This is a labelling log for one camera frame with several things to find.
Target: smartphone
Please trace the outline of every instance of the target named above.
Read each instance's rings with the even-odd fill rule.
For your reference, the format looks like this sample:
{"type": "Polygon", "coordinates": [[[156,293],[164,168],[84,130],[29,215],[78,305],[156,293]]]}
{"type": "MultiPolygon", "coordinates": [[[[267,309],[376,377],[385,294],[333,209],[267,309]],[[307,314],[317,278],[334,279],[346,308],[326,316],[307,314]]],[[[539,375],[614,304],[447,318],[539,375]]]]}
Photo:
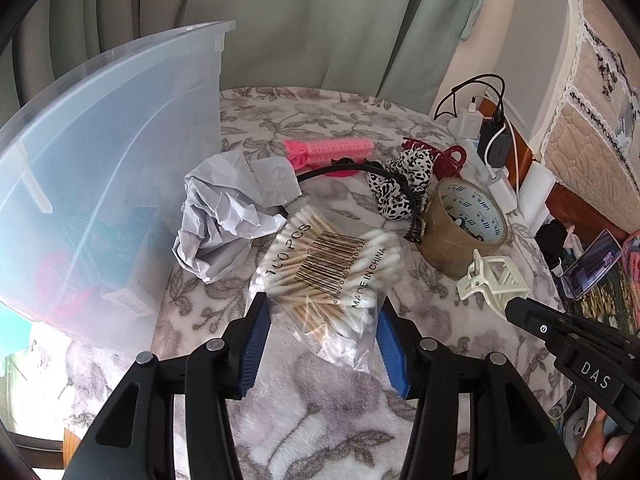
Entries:
{"type": "Polygon", "coordinates": [[[622,248],[604,229],[586,251],[560,276],[568,298],[580,300],[622,256],[622,248]]]}

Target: plastic storage bin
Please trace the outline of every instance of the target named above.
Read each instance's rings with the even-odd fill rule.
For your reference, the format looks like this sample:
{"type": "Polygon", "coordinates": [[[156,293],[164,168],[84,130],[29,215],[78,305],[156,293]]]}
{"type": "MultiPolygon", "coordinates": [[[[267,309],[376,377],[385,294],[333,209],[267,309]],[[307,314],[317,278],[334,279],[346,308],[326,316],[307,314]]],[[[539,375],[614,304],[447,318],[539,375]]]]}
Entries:
{"type": "Polygon", "coordinates": [[[0,301],[121,354],[148,349],[185,199],[219,153],[220,56],[234,22],[95,57],[0,130],[0,301]]]}

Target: floral tablecloth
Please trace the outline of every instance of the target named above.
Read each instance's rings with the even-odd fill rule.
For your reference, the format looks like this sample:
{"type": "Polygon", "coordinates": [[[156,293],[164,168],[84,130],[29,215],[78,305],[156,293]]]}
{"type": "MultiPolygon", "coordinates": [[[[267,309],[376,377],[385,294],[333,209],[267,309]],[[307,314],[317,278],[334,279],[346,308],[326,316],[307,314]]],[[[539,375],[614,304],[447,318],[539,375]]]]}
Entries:
{"type": "MultiPolygon", "coordinates": [[[[441,148],[454,143],[443,124],[361,95],[240,88],[223,91],[220,107],[223,149],[241,148],[248,158],[283,155],[284,139],[366,136],[376,145],[372,158],[380,159],[396,156],[403,136],[425,139],[441,148]]],[[[469,163],[462,175],[478,181],[469,163]]],[[[377,213],[362,174],[322,176],[305,182],[302,190],[323,208],[371,226],[401,234],[406,231],[405,222],[385,221],[377,213]]],[[[508,223],[508,241],[499,253],[514,259],[533,298],[557,307],[556,288],[535,241],[518,216],[509,215],[508,223]]],[[[211,285],[176,266],[152,350],[160,358],[190,353],[220,336],[230,320],[242,316],[249,280],[272,239],[255,240],[247,261],[227,279],[211,285]]],[[[549,409],[564,393],[566,383],[553,368],[553,357],[542,342],[498,318],[481,295],[460,301],[454,280],[430,267],[415,249],[412,257],[411,270],[389,295],[400,315],[414,321],[423,335],[437,338],[458,353],[484,357],[491,351],[503,352],[549,409]]],[[[53,399],[60,420],[82,435],[130,363],[49,332],[45,327],[34,329],[33,370],[38,380],[47,381],[43,395],[53,399]]],[[[398,478],[415,403],[405,402],[393,391],[378,352],[372,369],[369,375],[335,367],[311,354],[286,329],[273,326],[255,386],[244,400],[230,401],[228,406],[244,478],[398,478]]],[[[466,468],[468,427],[468,402],[462,402],[458,471],[466,468]]],[[[177,476],[188,478],[184,404],[180,402],[175,434],[177,476]]]]}

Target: clear plastic bag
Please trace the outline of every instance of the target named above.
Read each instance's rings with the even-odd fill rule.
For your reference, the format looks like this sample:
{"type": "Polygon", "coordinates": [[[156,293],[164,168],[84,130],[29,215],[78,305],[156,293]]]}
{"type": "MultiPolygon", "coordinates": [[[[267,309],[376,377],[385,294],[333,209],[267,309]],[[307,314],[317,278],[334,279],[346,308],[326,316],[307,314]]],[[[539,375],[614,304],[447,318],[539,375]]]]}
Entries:
{"type": "Polygon", "coordinates": [[[272,322],[286,317],[316,355],[369,372],[378,309],[402,279],[406,250],[394,233],[305,205],[265,254],[250,297],[264,290],[272,322]]]}

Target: crumpled white paper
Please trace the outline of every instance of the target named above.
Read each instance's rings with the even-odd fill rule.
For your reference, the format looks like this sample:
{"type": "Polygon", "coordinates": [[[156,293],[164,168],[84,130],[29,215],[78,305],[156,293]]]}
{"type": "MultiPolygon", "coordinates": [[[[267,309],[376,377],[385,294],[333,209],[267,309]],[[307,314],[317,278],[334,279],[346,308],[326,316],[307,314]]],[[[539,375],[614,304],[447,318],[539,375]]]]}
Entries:
{"type": "Polygon", "coordinates": [[[240,150],[219,153],[184,177],[187,200],[174,255],[203,282],[224,278],[242,264],[251,240],[278,231],[286,219],[266,213],[299,197],[289,161],[272,156],[250,163],[240,150]]]}

